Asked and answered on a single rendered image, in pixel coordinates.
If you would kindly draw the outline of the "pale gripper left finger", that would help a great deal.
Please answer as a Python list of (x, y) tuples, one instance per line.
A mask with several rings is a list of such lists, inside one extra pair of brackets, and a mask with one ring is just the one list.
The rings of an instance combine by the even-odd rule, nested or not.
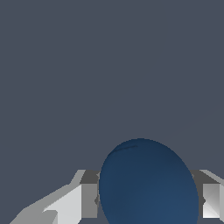
[(100, 172), (78, 170), (69, 185), (24, 208), (10, 224), (79, 224), (96, 218)]

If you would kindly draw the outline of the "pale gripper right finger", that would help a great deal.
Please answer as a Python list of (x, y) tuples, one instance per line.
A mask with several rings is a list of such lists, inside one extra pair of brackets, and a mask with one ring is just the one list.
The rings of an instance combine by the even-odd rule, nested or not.
[(199, 196), (199, 214), (203, 219), (224, 223), (224, 179), (209, 170), (191, 170)]

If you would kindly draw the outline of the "dark blue round object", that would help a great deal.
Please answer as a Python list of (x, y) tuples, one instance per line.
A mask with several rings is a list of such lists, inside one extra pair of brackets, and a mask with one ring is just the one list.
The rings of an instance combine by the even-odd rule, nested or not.
[(117, 145), (103, 163), (99, 190), (109, 224), (197, 224), (192, 174), (161, 143), (132, 139)]

